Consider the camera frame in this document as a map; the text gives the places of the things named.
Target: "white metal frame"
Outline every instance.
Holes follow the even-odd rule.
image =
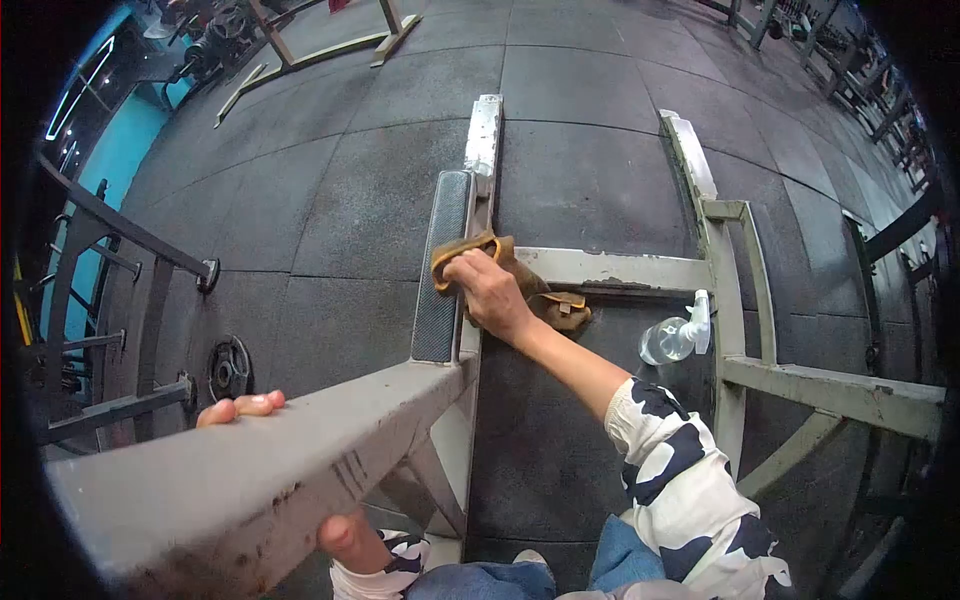
[[[466,167],[477,176],[468,234],[486,229],[495,201],[503,99],[482,96],[470,121]],[[816,409],[738,487],[755,495],[862,420],[934,442],[945,391],[860,375],[778,365],[762,249],[749,203],[720,201],[690,123],[660,112],[682,188],[693,202],[700,259],[518,248],[548,282],[605,294],[708,289],[715,308],[714,436],[738,478],[747,388]],[[762,356],[745,352],[728,222],[743,225],[757,291]],[[109,585],[132,597],[254,596],[315,547],[318,525],[351,509],[384,478],[420,485],[436,510],[428,533],[460,554],[480,366],[480,331],[464,323],[459,362],[408,361],[302,396],[269,418],[186,431],[51,463],[67,521]],[[404,498],[395,500],[402,505]]]

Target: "brown rag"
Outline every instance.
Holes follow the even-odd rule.
[[[433,275],[433,286],[438,292],[449,294],[452,291],[449,289],[450,282],[444,280],[446,263],[454,256],[473,248],[486,252],[504,271],[513,274],[520,294],[526,299],[530,310],[554,329],[574,331],[590,320],[587,299],[570,292],[551,292],[550,286],[540,276],[516,260],[514,237],[497,237],[489,229],[476,237],[459,239],[433,249],[430,253],[430,271]],[[474,323],[470,314],[468,318]]]

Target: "sleeve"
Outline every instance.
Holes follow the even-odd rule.
[[[789,587],[777,540],[759,507],[736,490],[728,459],[697,413],[669,390],[628,379],[604,427],[625,454],[623,487],[640,540],[660,555],[668,579],[705,597],[764,597],[768,579]]]
[[[330,581],[334,600],[401,600],[403,592],[423,573],[430,556],[428,541],[402,531],[378,529],[376,533],[394,559],[382,571],[371,575],[353,573],[333,561]]]

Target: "human arm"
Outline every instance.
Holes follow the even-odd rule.
[[[454,258],[444,278],[460,283],[477,322],[554,374],[604,423],[625,455],[631,524],[669,579],[706,597],[762,598],[770,575],[789,585],[786,563],[769,556],[776,541],[758,506],[737,492],[697,413],[550,329],[484,253]]]

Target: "hand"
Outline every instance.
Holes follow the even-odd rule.
[[[467,296],[470,315],[507,344],[538,321],[520,294],[516,279],[483,251],[468,250],[444,267],[444,279],[456,281]]]
[[[284,404],[286,398],[280,390],[256,396],[240,396],[235,400],[224,398],[201,411],[197,417],[197,427],[229,423],[239,415],[266,417],[275,409],[283,408]]]
[[[238,415],[266,417],[275,409],[283,408],[285,403],[280,390],[240,396],[235,400],[224,398],[202,410],[197,417],[197,428],[229,423]],[[393,559],[360,507],[349,515],[331,516],[321,523],[317,529],[317,545],[347,570],[364,575],[382,570]]]

